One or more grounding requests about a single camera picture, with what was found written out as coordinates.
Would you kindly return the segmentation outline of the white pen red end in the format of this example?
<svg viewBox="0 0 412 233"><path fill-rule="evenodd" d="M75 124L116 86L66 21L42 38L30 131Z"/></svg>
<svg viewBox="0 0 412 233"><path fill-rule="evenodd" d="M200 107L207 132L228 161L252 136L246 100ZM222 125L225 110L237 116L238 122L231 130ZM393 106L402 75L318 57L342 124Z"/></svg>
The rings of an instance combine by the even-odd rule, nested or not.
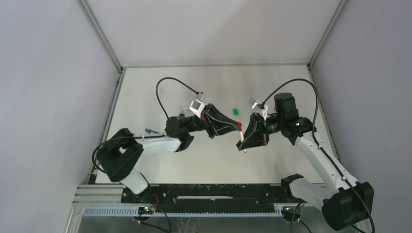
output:
<svg viewBox="0 0 412 233"><path fill-rule="evenodd" d="M239 133L240 133L240 142L243 142L243 141L244 141L244 136L243 136L242 129L240 129L240 130L239 130Z"/></svg>

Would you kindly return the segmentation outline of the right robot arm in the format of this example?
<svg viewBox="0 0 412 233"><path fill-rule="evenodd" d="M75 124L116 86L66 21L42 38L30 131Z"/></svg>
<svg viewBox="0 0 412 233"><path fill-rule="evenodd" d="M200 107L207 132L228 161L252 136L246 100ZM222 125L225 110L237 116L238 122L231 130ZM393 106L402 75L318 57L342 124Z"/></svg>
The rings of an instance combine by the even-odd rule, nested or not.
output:
<svg viewBox="0 0 412 233"><path fill-rule="evenodd" d="M238 150L266 146L270 135L280 132L305 155L325 185L320 187L300 174L293 174L281 181L287 195L316 207L336 231L355 227L368 219L375 232L371 216L374 189L370 183L360 183L337 158L328 154L314 121L299 116L291 93L276 94L274 100L275 113L268 114L267 105L255 98L249 99L248 104L255 112L236 144Z"/></svg>

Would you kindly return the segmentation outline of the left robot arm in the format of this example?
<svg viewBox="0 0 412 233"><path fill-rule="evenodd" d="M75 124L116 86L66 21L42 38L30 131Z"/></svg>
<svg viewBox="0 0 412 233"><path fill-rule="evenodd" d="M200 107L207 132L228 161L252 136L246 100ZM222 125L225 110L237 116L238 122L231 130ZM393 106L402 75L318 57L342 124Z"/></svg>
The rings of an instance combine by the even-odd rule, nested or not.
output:
<svg viewBox="0 0 412 233"><path fill-rule="evenodd" d="M210 103L198 116L169 117L163 133L135 136L128 128L122 128L94 149L91 160L95 168L105 173L111 182L121 183L138 195L149 187L148 181L135 168L140 157L184 151L194 140L191 133L201 131L207 132L208 137L213 139L227 133L241 132L242 126Z"/></svg>

